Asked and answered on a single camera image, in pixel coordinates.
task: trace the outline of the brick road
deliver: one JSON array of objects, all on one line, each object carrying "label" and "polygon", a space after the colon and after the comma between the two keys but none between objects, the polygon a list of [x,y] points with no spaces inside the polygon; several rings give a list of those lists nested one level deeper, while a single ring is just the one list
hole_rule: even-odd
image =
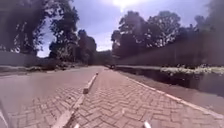
[{"label": "brick road", "polygon": [[224,128],[223,118],[215,117],[177,102],[119,73],[100,73],[80,109],[73,128]]},{"label": "brick road", "polygon": [[100,69],[1,77],[0,98],[15,128],[49,128],[78,100]]}]

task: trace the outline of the green foliage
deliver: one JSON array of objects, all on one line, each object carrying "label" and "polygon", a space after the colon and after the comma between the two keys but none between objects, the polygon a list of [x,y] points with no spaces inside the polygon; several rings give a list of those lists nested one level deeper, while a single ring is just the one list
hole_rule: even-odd
[{"label": "green foliage", "polygon": [[8,10],[1,17],[2,50],[36,54],[40,48],[41,29],[45,24],[47,0],[5,2]]},{"label": "green foliage", "polygon": [[129,11],[119,22],[119,30],[111,35],[113,54],[121,59],[149,49],[162,47],[179,35],[180,17],[169,11],[145,21],[138,12]]},{"label": "green foliage", "polygon": [[62,61],[74,61],[77,36],[76,23],[79,20],[76,9],[69,5],[69,0],[57,0],[52,5],[52,15],[57,17],[51,23],[51,31],[56,40],[49,46],[49,57]]},{"label": "green foliage", "polygon": [[76,49],[76,60],[82,63],[92,65],[96,53],[96,42],[93,37],[88,36],[85,30],[78,32],[78,48]]}]

